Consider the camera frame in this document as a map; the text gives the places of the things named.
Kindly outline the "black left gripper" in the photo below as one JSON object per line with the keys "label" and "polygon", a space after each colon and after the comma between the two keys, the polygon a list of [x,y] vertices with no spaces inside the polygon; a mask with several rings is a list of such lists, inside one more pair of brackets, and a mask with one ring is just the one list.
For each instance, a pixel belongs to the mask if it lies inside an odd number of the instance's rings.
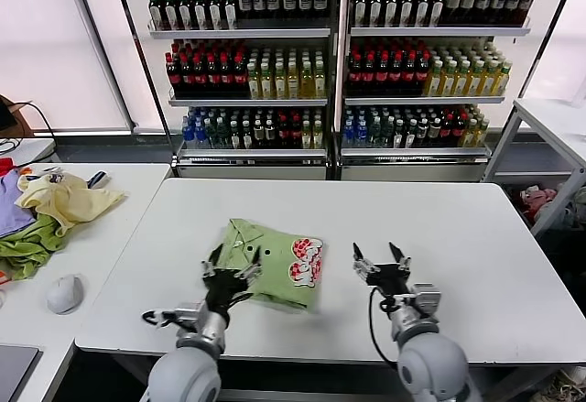
{"label": "black left gripper", "polygon": [[223,244],[212,250],[209,257],[201,262],[203,283],[207,288],[205,301],[208,310],[222,316],[228,316],[231,307],[251,298],[248,282],[254,281],[261,273],[261,253],[258,246],[252,261],[244,268],[218,268],[217,262],[222,252]]}

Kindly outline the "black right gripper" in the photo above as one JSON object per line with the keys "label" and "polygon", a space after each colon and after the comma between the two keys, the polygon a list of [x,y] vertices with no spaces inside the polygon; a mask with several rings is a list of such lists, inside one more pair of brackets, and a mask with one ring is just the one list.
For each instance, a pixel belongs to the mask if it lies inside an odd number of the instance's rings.
{"label": "black right gripper", "polygon": [[373,264],[364,257],[357,243],[353,243],[353,270],[366,284],[375,287],[381,295],[391,302],[395,296],[409,294],[407,281],[410,277],[411,258],[402,250],[389,243],[395,263]]}

